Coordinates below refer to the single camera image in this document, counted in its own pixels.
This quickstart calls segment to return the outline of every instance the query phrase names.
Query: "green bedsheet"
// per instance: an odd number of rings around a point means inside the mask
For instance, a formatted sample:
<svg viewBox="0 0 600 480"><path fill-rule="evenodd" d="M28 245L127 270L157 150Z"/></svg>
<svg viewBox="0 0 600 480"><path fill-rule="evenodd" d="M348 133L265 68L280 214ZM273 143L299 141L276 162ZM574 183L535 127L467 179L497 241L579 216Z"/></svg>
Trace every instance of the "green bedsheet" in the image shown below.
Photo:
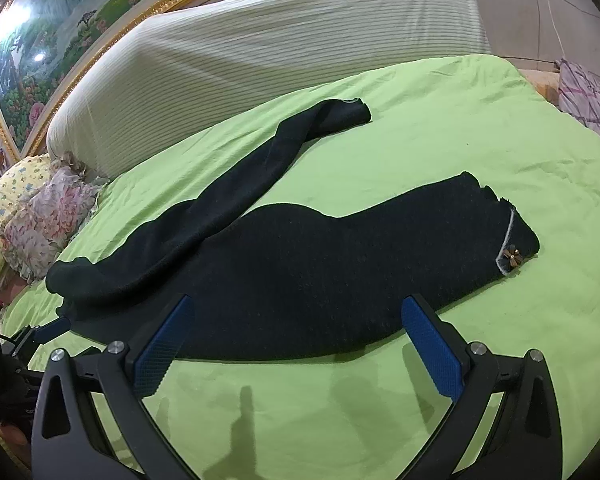
<svg viewBox="0 0 600 480"><path fill-rule="evenodd" d="M544 352L568 476L600 436L600 138L545 102L505 60L390 66L235 116L116 179L62 259L107 256L139 224L197 196L272 136L280 120L331 97L362 97L372 122L311 143L254 207L292 202L343 216L465 170L511 200L538 234L538 256L442 318L494 352ZM50 321L60 303L39 283L8 309L4 331ZM32 364L43 369L57 346L75 354L90 344L64 335ZM479 450L498 401L492 399L464 464ZM448 407L404 334L319 359L175 362L145 402L205 480L393 479ZM101 398L98 407L131 463Z"/></svg>

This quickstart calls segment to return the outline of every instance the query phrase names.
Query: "pink checkered fabric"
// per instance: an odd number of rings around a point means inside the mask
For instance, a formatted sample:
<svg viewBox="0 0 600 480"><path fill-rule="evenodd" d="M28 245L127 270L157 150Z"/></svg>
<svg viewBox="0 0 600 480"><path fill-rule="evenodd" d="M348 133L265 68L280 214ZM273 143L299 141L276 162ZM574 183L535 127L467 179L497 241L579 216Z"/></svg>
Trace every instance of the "pink checkered fabric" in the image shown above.
<svg viewBox="0 0 600 480"><path fill-rule="evenodd" d="M600 80L564 58L556 65L560 68L558 108L600 136Z"/></svg>

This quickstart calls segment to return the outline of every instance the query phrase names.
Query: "flower painting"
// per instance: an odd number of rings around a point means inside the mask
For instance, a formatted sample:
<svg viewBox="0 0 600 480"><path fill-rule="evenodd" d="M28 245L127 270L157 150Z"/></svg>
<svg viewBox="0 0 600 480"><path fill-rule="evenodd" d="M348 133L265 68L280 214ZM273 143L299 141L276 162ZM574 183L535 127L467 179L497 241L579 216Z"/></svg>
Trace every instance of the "flower painting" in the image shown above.
<svg viewBox="0 0 600 480"><path fill-rule="evenodd" d="M0 14L0 123L16 158L72 67L141 1L13 0Z"/></svg>

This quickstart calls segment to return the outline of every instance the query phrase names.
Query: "yellow patterned pillow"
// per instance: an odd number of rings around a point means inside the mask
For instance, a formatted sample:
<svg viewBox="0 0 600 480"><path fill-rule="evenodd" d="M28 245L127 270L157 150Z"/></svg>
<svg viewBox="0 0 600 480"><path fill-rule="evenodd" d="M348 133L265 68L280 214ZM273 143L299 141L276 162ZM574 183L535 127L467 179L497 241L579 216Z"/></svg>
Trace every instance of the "yellow patterned pillow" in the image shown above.
<svg viewBox="0 0 600 480"><path fill-rule="evenodd" d="M23 193L31 193L49 179L49 163L50 157L46 154L28 156L0 177L0 224L19 209L18 199ZM0 271L3 267L4 258L0 252Z"/></svg>

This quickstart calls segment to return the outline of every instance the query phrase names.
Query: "decorative bow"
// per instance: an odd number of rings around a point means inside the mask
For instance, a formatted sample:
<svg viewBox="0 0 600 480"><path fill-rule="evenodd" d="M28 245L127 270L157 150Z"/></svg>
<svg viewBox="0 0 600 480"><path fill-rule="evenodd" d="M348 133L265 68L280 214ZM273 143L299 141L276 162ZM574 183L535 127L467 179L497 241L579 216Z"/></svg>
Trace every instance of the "decorative bow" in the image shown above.
<svg viewBox="0 0 600 480"><path fill-rule="evenodd" d="M509 265L512 269L522 264L523 257L520 254L520 251L516 249L515 245L510 245L504 251L502 251L502 256L509 259Z"/></svg>

